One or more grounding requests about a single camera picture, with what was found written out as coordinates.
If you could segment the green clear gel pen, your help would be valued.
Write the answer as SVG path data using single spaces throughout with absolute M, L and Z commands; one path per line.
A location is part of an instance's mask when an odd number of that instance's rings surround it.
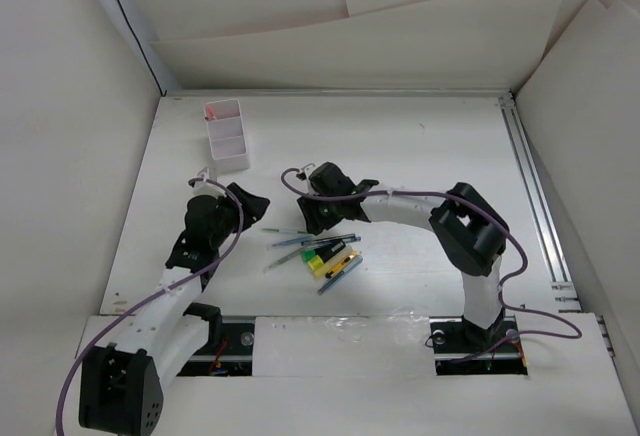
M 286 235 L 300 235 L 308 236 L 309 233 L 301 230 L 286 229 L 286 228 L 261 228 L 261 231 L 269 234 L 286 234 Z

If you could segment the red capped gel pen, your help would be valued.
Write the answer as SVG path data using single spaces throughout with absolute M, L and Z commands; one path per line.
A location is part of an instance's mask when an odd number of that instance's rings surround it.
M 212 108 L 206 106 L 205 107 L 205 120 L 206 121 L 214 121 L 216 119 L 215 112 Z

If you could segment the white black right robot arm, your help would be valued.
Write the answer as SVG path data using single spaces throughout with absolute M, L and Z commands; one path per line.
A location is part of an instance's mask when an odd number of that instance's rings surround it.
M 471 353 L 497 340 L 504 320 L 499 276 L 506 237 L 496 225 L 504 221 L 473 186 L 458 183 L 443 194 L 413 195 L 375 179 L 354 183 L 331 162 L 309 164 L 296 177 L 307 186 L 297 204 L 311 234 L 344 220 L 396 223 L 433 233 L 462 277 L 461 347 Z

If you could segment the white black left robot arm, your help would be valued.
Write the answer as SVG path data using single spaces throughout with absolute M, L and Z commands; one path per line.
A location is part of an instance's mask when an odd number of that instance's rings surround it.
M 93 341 L 79 360 L 81 427 L 114 435 L 150 435 L 164 393 L 188 360 L 225 343 L 218 307 L 199 296 L 242 232 L 260 221 L 269 199 L 239 185 L 197 177 L 184 228 L 165 262 L 155 292 L 119 317 L 109 343 Z

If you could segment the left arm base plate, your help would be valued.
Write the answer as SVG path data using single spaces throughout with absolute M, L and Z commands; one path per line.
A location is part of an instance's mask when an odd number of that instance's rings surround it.
M 216 346 L 198 350 L 179 377 L 248 377 L 252 375 L 255 319 L 224 317 Z

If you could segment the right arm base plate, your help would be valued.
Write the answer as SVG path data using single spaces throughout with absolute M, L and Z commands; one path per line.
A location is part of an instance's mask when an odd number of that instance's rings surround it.
M 507 316 L 488 333 L 470 330 L 461 317 L 432 318 L 429 326 L 424 345 L 433 351 L 438 376 L 528 374 L 520 341 L 504 341 L 518 330 L 513 316 Z

